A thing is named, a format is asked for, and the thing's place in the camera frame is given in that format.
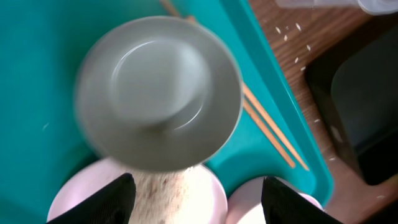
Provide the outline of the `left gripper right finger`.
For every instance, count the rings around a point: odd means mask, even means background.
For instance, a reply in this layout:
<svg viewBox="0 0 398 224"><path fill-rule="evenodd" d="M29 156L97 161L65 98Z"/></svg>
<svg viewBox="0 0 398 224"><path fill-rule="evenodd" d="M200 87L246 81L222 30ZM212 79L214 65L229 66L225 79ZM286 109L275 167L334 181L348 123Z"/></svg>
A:
<svg viewBox="0 0 398 224"><path fill-rule="evenodd" d="M263 179L261 205L267 224L341 224L275 177Z"/></svg>

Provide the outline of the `grey bowl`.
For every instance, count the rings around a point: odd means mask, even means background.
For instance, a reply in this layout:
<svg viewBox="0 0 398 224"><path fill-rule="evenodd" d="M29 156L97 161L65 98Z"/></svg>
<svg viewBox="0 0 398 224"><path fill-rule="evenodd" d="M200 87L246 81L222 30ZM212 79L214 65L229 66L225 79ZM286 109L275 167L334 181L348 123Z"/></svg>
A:
<svg viewBox="0 0 398 224"><path fill-rule="evenodd" d="M144 17L114 28L90 49L75 107L98 155L140 170L183 170L207 161L236 129L241 71L206 27Z"/></svg>

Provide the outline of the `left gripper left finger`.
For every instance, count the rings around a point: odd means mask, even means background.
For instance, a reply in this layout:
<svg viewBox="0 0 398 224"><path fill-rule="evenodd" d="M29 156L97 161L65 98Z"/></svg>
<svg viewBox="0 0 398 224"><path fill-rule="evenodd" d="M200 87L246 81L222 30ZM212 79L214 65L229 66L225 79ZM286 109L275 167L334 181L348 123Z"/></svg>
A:
<svg viewBox="0 0 398 224"><path fill-rule="evenodd" d="M47 224L127 224L135 199L134 178L125 173Z"/></svg>

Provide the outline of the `small pink bowl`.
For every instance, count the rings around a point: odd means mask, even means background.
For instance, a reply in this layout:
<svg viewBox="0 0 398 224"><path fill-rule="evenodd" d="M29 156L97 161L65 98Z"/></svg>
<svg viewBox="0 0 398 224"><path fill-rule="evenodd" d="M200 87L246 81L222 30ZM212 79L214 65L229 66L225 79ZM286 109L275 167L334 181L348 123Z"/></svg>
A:
<svg viewBox="0 0 398 224"><path fill-rule="evenodd" d="M263 178L250 180L234 191L228 199L228 214L225 223L266 224L261 205Z"/></svg>

